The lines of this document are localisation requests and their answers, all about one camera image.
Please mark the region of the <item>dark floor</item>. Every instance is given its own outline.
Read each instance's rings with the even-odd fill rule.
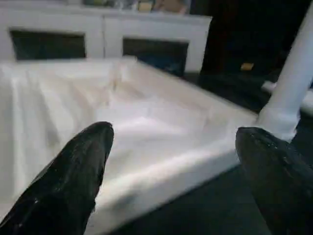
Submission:
[[[270,235],[236,167],[110,235]]]

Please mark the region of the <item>white pole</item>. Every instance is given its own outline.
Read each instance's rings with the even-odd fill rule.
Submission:
[[[302,22],[268,104],[256,125],[291,141],[300,120],[299,109],[313,77],[313,3]]]

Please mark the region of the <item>white cabinet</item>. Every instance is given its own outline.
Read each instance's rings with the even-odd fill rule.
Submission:
[[[74,47],[79,47],[77,41],[81,37],[83,43],[80,47],[84,48],[80,48],[80,50],[85,51],[86,57],[104,57],[101,16],[0,8],[0,22],[0,60],[14,60],[20,54],[18,50],[23,50],[23,48],[19,48],[18,42],[14,40],[15,35],[18,37],[21,46],[24,43],[23,38],[28,39],[28,42],[25,42],[28,45],[30,40],[33,39],[34,45],[29,47],[35,47],[36,43],[44,44],[46,41],[47,45],[37,45],[37,48],[52,46],[54,39],[59,42],[63,40],[65,41],[64,50],[70,50],[68,47],[71,44]]]
[[[197,72],[211,17],[0,1],[0,22],[0,60],[140,59],[144,52],[148,60],[177,60],[182,72]]]
[[[209,29],[208,22],[199,22],[189,17],[188,21],[175,19],[156,20],[155,18],[125,19],[104,18],[106,56],[120,57],[125,52],[125,39],[147,39],[164,42],[177,42],[187,45],[186,71],[200,71]]]

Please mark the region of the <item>white plastic tray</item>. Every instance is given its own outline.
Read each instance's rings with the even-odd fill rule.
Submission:
[[[74,88],[60,85],[63,80]],[[0,159],[0,205],[6,208],[0,210],[2,216],[65,140],[91,122],[113,123],[113,148],[88,235],[108,232],[235,166],[235,132],[255,119],[244,109],[132,58],[3,64],[0,84],[0,94],[6,94],[0,100],[5,111],[1,113],[5,130],[0,133],[0,147],[5,149]],[[38,96],[27,91],[34,84],[45,105],[32,102]],[[58,87],[64,89],[59,94]],[[19,126],[33,135],[33,126],[15,118],[26,99],[21,93],[32,97],[30,107],[39,114],[45,110],[56,123],[54,129],[38,127],[38,136],[55,132],[59,140],[48,144],[44,153],[16,144],[21,142]],[[70,94],[75,108],[67,108]],[[62,120],[56,120],[53,113],[60,104],[64,112]],[[23,117],[30,117],[28,112],[24,110]],[[66,121],[71,125],[62,125]],[[27,170],[21,162],[27,163]]]

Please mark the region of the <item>cabinet door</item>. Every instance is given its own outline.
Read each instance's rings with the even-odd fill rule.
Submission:
[[[103,58],[102,18],[0,9],[0,60]]]
[[[143,19],[104,18],[106,57],[123,54],[148,58],[149,61],[176,61],[165,67],[181,67],[184,71],[199,72],[205,51],[209,23],[194,23],[187,18],[146,17]],[[148,53],[155,44],[156,56]]]

